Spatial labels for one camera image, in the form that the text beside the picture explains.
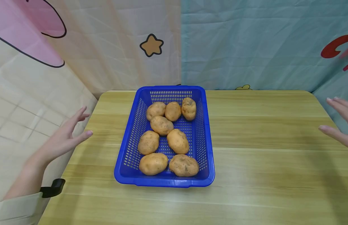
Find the blue plastic basket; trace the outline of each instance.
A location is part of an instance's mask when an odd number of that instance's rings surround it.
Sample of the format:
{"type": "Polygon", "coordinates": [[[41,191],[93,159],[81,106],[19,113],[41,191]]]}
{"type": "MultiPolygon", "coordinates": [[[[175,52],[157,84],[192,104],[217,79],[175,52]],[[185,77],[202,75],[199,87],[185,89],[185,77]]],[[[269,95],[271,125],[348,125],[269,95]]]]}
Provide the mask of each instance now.
{"type": "MultiPolygon", "coordinates": [[[[169,147],[166,136],[160,136],[159,148],[156,153],[165,154],[170,159],[175,152],[169,147]]],[[[205,90],[199,86],[152,86],[137,90],[129,120],[121,143],[118,159],[114,170],[115,179],[122,184],[155,187],[206,187],[215,176],[212,140],[210,138],[207,98],[205,90]],[[146,176],[139,170],[139,161],[143,157],[137,146],[140,136],[151,130],[150,122],[146,119],[146,109],[154,102],[178,102],[190,97],[196,102],[197,113],[193,121],[187,121],[181,116],[175,121],[174,128],[184,132],[189,141],[188,156],[193,157],[199,164],[199,172],[193,177],[178,177],[169,170],[155,176],[146,176]]]]}

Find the black strap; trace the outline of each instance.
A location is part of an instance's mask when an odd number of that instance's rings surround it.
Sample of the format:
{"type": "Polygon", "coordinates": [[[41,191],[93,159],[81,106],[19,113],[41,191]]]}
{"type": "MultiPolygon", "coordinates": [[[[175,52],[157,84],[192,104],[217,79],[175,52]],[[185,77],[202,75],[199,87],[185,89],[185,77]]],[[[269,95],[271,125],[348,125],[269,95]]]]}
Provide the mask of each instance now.
{"type": "Polygon", "coordinates": [[[59,195],[64,187],[65,180],[64,179],[55,179],[51,184],[51,187],[41,187],[40,192],[43,193],[43,198],[51,198],[59,195]]]}

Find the red drawing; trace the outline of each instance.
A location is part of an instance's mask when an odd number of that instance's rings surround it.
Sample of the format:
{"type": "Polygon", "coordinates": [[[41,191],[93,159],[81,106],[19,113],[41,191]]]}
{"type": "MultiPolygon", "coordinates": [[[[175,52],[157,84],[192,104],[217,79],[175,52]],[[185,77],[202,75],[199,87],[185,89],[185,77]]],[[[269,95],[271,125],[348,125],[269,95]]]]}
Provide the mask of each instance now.
{"type": "MultiPolygon", "coordinates": [[[[337,47],[347,42],[348,42],[348,35],[343,35],[341,37],[338,37],[335,40],[331,41],[328,45],[326,45],[326,47],[323,48],[320,55],[326,59],[336,57],[340,53],[340,51],[336,50],[337,47]]],[[[340,56],[340,58],[344,58],[347,55],[348,55],[348,49],[344,51],[344,53],[340,56]]],[[[343,68],[343,71],[347,71],[347,70],[348,70],[348,65],[343,68]]]]}

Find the brown potato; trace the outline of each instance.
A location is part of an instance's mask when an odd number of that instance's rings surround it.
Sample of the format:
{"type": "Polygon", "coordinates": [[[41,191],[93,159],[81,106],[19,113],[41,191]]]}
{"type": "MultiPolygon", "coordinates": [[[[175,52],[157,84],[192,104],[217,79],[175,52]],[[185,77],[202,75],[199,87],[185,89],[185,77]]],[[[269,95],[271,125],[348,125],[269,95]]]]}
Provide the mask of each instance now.
{"type": "Polygon", "coordinates": [[[159,147],[159,135],[154,131],[148,130],[140,137],[138,151],[147,155],[155,152],[159,147]]]}
{"type": "Polygon", "coordinates": [[[169,163],[169,169],[177,176],[195,176],[199,172],[199,164],[187,155],[175,155],[169,163]]]}
{"type": "Polygon", "coordinates": [[[151,121],[154,116],[164,116],[165,107],[164,102],[154,102],[146,110],[146,119],[151,121]]]}
{"type": "Polygon", "coordinates": [[[150,121],[150,127],[161,136],[167,135],[174,129],[173,123],[162,116],[154,116],[150,121]]]}
{"type": "Polygon", "coordinates": [[[182,109],[177,102],[170,102],[165,108],[165,117],[172,122],[175,122],[182,115],[182,109]]]}
{"type": "Polygon", "coordinates": [[[191,121],[195,119],[196,116],[196,103],[193,99],[186,97],[182,102],[182,114],[183,116],[191,121]]]}
{"type": "Polygon", "coordinates": [[[187,154],[189,151],[189,142],[185,133],[179,129],[174,129],[166,136],[168,145],[176,154],[187,154]]]}
{"type": "Polygon", "coordinates": [[[141,158],[139,170],[148,176],[161,173],[168,165],[168,157],[162,153],[151,153],[141,158]]]}

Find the basket rim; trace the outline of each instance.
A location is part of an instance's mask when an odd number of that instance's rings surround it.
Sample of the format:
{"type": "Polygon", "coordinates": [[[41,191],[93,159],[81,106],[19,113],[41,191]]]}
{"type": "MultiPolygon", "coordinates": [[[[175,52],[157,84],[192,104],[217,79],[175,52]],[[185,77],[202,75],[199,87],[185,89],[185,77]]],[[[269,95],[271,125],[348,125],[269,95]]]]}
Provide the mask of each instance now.
{"type": "Polygon", "coordinates": [[[136,91],[133,105],[130,110],[128,122],[126,124],[124,136],[121,142],[121,146],[119,149],[119,154],[117,157],[117,161],[115,163],[115,169],[114,169],[114,177],[115,179],[121,183],[121,184],[135,184],[137,186],[146,186],[146,187],[175,187],[175,188],[188,188],[188,187],[207,187],[214,181],[215,178],[215,168],[214,168],[214,158],[213,158],[213,151],[212,151],[212,138],[210,135],[210,126],[209,126],[209,115],[208,115],[208,108],[207,108],[207,96],[205,94],[204,88],[200,86],[187,86],[187,85],[179,85],[179,86],[144,86],[139,88],[136,91]],[[204,180],[186,180],[186,179],[162,179],[162,178],[131,178],[131,177],[124,177],[120,174],[120,164],[122,162],[124,153],[125,153],[125,144],[129,135],[130,135],[130,127],[131,124],[134,121],[135,118],[135,110],[137,107],[134,107],[134,103],[139,101],[139,96],[141,91],[146,89],[193,89],[196,88],[200,90],[202,94],[202,106],[203,106],[203,119],[204,119],[204,127],[205,127],[205,139],[206,139],[206,145],[207,145],[207,156],[208,156],[208,168],[209,168],[209,175],[204,180]]]}

